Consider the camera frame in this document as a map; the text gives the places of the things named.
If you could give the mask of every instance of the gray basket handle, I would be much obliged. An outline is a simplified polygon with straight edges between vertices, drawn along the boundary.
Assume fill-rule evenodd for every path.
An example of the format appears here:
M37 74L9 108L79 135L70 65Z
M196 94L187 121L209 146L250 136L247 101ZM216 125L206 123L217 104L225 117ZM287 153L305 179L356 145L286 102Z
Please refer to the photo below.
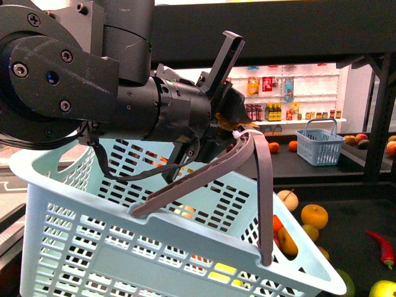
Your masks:
M303 132L303 136L306 136L307 135L307 128L308 128L308 124L309 123L311 123L311 122L323 122L323 121L333 121L334 122L334 125L333 125L333 128L332 128L332 130L331 130L331 134L333 135L334 134L334 132L336 132L337 133L337 121L334 119L334 118L330 118L330 119L310 119L309 121L308 121L308 123L305 125L305 129L304 129L304 132Z

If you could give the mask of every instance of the red apple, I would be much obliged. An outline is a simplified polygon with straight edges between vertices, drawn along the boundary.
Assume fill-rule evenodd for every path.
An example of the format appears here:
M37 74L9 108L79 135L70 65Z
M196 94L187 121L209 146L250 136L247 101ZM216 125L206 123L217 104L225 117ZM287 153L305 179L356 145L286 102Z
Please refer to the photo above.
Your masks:
M369 139L369 137L366 134L363 134L363 133L359 133L355 137L356 137L356 140L358 141L358 143L359 143L359 141L361 141L363 139L367 139L367 140Z

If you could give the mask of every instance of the white wall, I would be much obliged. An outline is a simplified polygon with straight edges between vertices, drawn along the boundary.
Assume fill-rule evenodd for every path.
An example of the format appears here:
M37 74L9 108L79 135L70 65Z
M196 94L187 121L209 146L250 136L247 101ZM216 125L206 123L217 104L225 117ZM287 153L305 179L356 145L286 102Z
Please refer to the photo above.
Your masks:
M342 133L363 130L372 72L369 65L359 69L349 68L343 109L343 117L347 118L347 122L342 124Z

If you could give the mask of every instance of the white plastic basket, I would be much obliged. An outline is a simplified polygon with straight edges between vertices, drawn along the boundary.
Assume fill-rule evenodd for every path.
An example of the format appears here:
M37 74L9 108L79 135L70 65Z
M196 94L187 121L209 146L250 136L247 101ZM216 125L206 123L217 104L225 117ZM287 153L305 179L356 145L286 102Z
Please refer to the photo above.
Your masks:
M313 121L333 120L334 125L329 132L323 129L307 129ZM312 119L304 130L297 130L297 154L313 166L336 165L340 158L341 146L345 138L336 134L335 119Z
M11 159L13 172L28 181L22 297L313 297L322 290L345 292L338 273L276 195L273 211L299 253L288 260L274 245L272 265L261 264L255 246L255 181L230 173L136 219L128 207L163 187L162 177L133 184L106 179L91 149L58 172L61 155L73 145L21 151ZM125 140L104 140L103 145L114 174L161 165L173 148Z

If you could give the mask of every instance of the yellow apple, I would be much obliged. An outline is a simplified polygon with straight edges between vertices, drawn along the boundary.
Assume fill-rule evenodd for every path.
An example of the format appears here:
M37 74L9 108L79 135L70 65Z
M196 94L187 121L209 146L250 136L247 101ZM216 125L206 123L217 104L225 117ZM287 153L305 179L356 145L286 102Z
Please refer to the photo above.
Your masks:
M279 199L285 204L289 211L294 211L298 206L298 198L295 193L289 190L280 191L278 194Z
M380 280L376 282L370 290L369 297L395 297L396 283L388 280Z
M319 230L315 226L312 226L311 224L305 224L303 225L303 229L313 242L315 242L319 237Z
M290 256L298 254L298 247L285 227L282 227L281 230L279 230L278 237L280 240L280 250L283 253Z

